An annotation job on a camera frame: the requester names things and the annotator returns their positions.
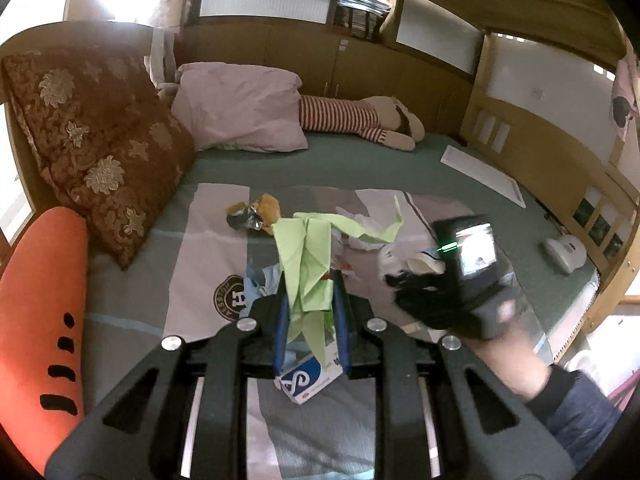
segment black glove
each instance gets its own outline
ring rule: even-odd
[[[453,330],[465,337],[492,339],[500,336],[517,317],[517,291],[496,283],[472,301],[461,302],[454,290],[445,286],[443,275],[386,275],[386,284],[395,288],[396,304],[436,330]]]

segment blue logo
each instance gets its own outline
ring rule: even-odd
[[[280,382],[290,394],[298,396],[306,389],[316,384],[320,378],[321,371],[322,368],[320,367],[318,359],[312,357],[286,375],[282,376]]]

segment metal bolt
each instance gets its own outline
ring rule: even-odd
[[[242,332],[251,332],[251,330],[254,330],[257,326],[258,322],[253,317],[243,317],[236,323],[236,327]]]
[[[447,350],[459,350],[462,346],[462,341],[460,341],[459,337],[449,334],[442,338],[442,346]]]
[[[372,317],[367,321],[367,328],[372,332],[384,332],[386,330],[386,321],[379,317]]]
[[[162,342],[160,343],[162,348],[172,352],[173,350],[177,350],[182,346],[182,339],[180,339],[177,335],[168,335]]]

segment brown floral pillow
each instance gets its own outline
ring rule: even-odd
[[[2,68],[40,174],[126,269],[193,161],[191,135],[133,50],[43,50]]]

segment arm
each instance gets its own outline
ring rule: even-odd
[[[527,403],[576,468],[583,468],[620,417],[596,384],[580,372],[545,365],[516,326],[498,339],[465,343]]]

